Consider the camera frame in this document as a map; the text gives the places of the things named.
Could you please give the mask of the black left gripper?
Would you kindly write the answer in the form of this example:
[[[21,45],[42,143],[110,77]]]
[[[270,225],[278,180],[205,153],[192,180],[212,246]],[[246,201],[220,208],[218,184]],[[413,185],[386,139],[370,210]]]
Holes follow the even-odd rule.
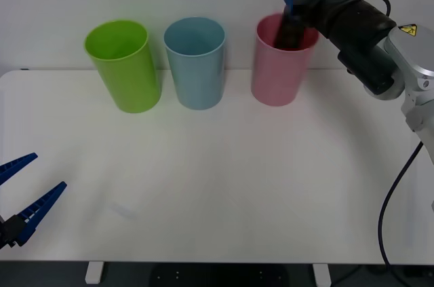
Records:
[[[30,153],[0,165],[0,185],[37,158],[36,153]],[[12,248],[16,244],[23,246],[27,243],[66,187],[67,184],[61,182],[18,214],[7,220],[1,217],[1,248],[6,245]]]

